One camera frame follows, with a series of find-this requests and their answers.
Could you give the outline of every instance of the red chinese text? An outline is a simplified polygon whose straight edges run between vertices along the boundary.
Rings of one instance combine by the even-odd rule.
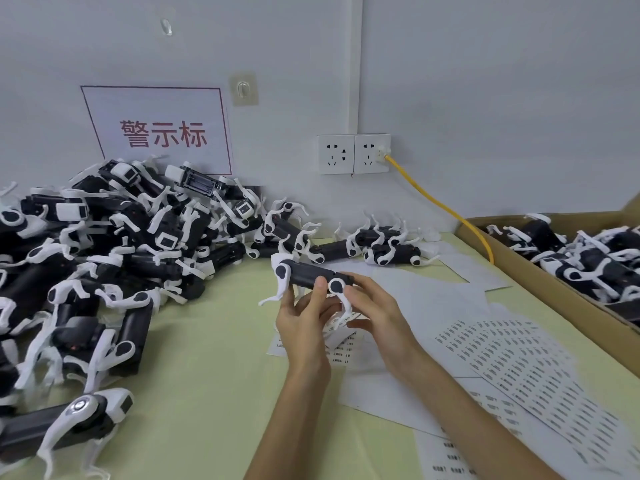
[[[141,123],[137,120],[123,120],[120,124],[124,136],[129,140],[130,147],[149,147],[147,123]],[[155,122],[151,123],[151,134],[156,136],[153,144],[163,148],[168,148],[171,144],[177,145],[181,143],[185,144],[187,148],[191,146],[199,148],[203,144],[207,144],[203,123],[187,124],[186,120],[182,120],[182,125],[175,129],[173,123]]]

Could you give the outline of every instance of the hand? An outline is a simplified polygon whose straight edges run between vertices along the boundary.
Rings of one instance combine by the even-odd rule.
[[[355,273],[344,274],[352,276],[359,286],[347,286],[344,295],[359,312],[369,318],[351,320],[347,326],[370,332],[389,372],[410,385],[412,372],[429,355],[415,339],[393,296],[371,278]]]
[[[326,297],[328,284],[316,278],[314,289],[294,305],[293,288],[284,293],[276,327],[289,358],[289,375],[328,382],[331,366],[326,357],[322,330],[332,315],[341,309],[336,296]]]

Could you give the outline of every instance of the plug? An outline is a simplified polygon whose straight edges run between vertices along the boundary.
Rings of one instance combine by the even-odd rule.
[[[387,160],[385,159],[385,155],[389,155],[391,153],[391,150],[389,150],[388,148],[385,148],[382,145],[380,145],[376,149],[378,151],[378,154],[376,155],[376,161],[382,165],[387,165]]]

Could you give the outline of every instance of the wall outlet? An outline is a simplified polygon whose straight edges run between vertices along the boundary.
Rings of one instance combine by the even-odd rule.
[[[391,152],[391,135],[357,134],[355,138],[354,173],[382,173],[389,171],[389,165],[378,163],[378,156],[384,158]]]
[[[317,167],[323,175],[353,173],[352,134],[325,134],[318,136]]]

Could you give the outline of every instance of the pale yellow table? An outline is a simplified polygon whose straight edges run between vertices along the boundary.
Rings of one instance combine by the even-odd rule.
[[[478,256],[452,235],[444,240]],[[462,282],[441,263],[407,269]],[[529,316],[565,345],[577,358],[585,387],[640,438],[640,380],[496,272],[513,287],[491,291],[488,299]],[[162,308],[153,319],[139,375],[115,385],[129,388],[136,403],[98,461],[113,480],[242,478],[287,370],[286,358],[265,355],[277,304],[257,306],[275,289],[269,260],[245,259],[208,282],[202,298]],[[421,480],[411,429],[337,404],[343,374],[333,370],[324,399],[312,478]],[[52,404],[62,403],[65,394],[71,393],[56,391]],[[82,478],[80,452],[78,447],[57,452],[54,478]],[[43,473],[43,462],[34,459],[4,478],[36,480]]]

